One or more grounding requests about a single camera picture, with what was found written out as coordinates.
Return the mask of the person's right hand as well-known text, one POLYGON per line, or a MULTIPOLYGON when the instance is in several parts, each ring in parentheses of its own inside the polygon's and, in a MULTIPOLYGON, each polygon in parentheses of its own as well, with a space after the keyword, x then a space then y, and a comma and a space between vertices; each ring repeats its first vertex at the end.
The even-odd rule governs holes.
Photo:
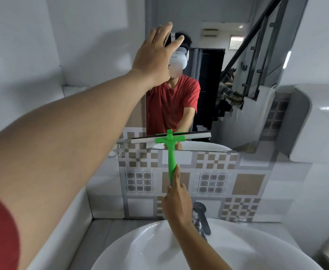
POLYGON ((193 204, 187 188, 180 181, 180 171, 180 166, 177 164, 173 174, 172 201, 162 204, 164 216, 172 230, 192 223, 193 204))

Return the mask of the person's left hand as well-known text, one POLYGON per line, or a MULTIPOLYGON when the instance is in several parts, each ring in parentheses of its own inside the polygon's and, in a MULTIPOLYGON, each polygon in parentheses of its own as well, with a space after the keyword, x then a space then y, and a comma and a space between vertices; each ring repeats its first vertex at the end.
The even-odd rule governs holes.
POLYGON ((165 26, 151 30, 135 56, 131 72, 139 76, 145 91, 161 85, 171 77, 170 58, 165 44, 172 27, 172 22, 168 22, 165 26))

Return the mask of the green window squeegee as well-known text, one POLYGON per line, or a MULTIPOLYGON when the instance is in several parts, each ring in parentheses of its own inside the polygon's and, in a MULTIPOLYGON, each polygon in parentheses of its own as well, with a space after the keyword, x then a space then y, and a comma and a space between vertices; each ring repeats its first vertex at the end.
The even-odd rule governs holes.
POLYGON ((173 132, 167 130, 166 134, 150 135, 146 137, 136 137, 129 139, 129 143, 140 144, 154 142, 155 144, 165 144, 168 151, 168 176, 170 186, 173 186, 173 174, 177 163, 175 159, 175 145, 178 142, 184 142, 190 139, 210 138, 211 131, 194 131, 194 132, 173 132))

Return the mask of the person's left forearm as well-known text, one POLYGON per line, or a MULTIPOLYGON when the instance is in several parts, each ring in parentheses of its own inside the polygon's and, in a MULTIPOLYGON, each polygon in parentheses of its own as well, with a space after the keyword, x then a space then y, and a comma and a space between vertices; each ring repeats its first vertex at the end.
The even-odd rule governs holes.
POLYGON ((38 108, 0 132, 0 201, 19 232, 18 270, 49 239, 145 93, 130 71, 38 108))

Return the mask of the person's right forearm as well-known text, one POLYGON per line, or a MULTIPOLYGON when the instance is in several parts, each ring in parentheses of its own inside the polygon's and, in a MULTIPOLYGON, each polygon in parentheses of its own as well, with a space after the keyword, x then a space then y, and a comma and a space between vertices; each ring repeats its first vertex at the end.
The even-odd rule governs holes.
POLYGON ((232 270, 190 221, 169 219, 190 270, 232 270))

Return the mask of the chrome faucet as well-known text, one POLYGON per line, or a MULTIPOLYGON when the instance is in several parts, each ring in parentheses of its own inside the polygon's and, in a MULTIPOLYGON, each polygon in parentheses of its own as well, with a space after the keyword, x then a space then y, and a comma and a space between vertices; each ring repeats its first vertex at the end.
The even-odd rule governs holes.
POLYGON ((211 229, 205 216, 206 210, 204 204, 200 202, 193 203, 192 223, 205 241, 207 241, 207 236, 211 235, 211 229))

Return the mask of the white ceramic sink basin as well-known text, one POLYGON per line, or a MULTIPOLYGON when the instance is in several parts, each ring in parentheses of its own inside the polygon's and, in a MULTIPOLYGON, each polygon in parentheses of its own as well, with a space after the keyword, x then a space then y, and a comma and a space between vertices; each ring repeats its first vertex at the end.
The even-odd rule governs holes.
MULTIPOLYGON (((208 219, 208 243, 232 270, 323 270, 299 248, 271 234, 208 219)), ((167 221, 137 228, 114 241, 91 270, 189 270, 167 221)))

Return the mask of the wall mirror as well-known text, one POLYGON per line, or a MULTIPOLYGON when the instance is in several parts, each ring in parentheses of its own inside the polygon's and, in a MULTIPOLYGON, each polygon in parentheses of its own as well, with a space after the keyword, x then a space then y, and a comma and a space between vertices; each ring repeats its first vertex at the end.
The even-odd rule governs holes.
POLYGON ((197 113, 190 126, 198 138, 183 150, 212 149, 256 154, 275 149, 290 96, 281 99, 277 82, 283 58, 275 52, 290 0, 254 0, 250 22, 203 22, 199 44, 180 48, 173 62, 199 81, 197 113))

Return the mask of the white wall hand dryer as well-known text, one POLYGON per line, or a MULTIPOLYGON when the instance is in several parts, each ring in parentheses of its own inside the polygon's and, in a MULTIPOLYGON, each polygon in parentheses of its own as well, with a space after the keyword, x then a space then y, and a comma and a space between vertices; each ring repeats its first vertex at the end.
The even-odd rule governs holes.
POLYGON ((329 84, 294 86, 275 149, 293 162, 329 163, 329 84))

